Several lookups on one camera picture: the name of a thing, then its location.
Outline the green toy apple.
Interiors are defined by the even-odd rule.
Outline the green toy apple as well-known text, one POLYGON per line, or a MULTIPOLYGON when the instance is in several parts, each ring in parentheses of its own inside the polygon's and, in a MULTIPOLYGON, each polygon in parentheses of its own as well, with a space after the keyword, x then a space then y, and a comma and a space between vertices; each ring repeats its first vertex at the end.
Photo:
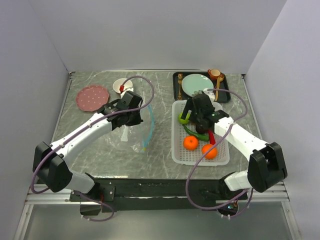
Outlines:
POLYGON ((185 119, 182 119, 182 112, 179 113, 178 115, 178 122, 182 125, 187 125, 190 121, 189 121, 189 118, 190 118, 190 113, 188 113, 185 117, 185 119))

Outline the orange toy tangerine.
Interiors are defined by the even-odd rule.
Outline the orange toy tangerine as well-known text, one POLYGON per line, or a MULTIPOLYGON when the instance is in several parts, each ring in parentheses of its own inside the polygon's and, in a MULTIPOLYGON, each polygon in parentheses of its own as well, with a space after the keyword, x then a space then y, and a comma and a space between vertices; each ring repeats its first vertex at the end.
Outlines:
POLYGON ((186 136, 183 140, 183 147, 188 151, 196 150, 198 145, 199 145, 199 141, 193 135, 186 136))
POLYGON ((205 154, 206 152, 208 152, 205 155, 205 158, 207 160, 213 160, 214 158, 216 158, 216 156, 218 155, 218 150, 216 147, 213 147, 212 144, 205 144, 202 149, 201 149, 202 154, 205 154))

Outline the clear zip top bag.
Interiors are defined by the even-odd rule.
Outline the clear zip top bag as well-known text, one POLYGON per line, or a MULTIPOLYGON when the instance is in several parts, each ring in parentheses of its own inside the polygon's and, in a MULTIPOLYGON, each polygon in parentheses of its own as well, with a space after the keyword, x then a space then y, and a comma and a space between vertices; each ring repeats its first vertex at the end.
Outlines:
POLYGON ((155 127, 155 118, 150 104, 140 111, 140 116, 143 122, 135 126, 125 125, 120 137, 120 146, 136 153, 144 153, 147 150, 155 127))

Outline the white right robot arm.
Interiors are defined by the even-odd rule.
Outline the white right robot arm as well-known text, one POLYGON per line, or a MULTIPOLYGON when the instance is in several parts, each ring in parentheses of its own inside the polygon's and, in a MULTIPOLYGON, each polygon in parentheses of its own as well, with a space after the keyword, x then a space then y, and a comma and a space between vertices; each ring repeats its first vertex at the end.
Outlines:
POLYGON ((248 160, 248 169, 234 172, 222 178, 219 195, 232 198, 238 190, 253 188, 263 193, 288 176, 281 146, 267 143, 242 128, 223 110, 216 110, 209 96, 197 95, 186 101, 181 118, 210 129, 222 140, 228 141, 248 160))

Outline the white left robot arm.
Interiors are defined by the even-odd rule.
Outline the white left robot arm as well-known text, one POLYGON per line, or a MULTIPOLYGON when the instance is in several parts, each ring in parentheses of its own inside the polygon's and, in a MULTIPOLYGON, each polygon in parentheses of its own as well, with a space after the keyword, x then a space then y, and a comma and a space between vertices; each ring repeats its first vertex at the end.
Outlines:
POLYGON ((81 192, 88 201, 95 200, 100 193, 100 184, 88 173, 70 170, 68 164, 101 136, 122 126, 142 123, 142 102, 140 95, 129 90, 122 98, 103 105, 89 120, 65 137, 51 144, 38 144, 34 153, 34 175, 54 193, 70 189, 81 192))

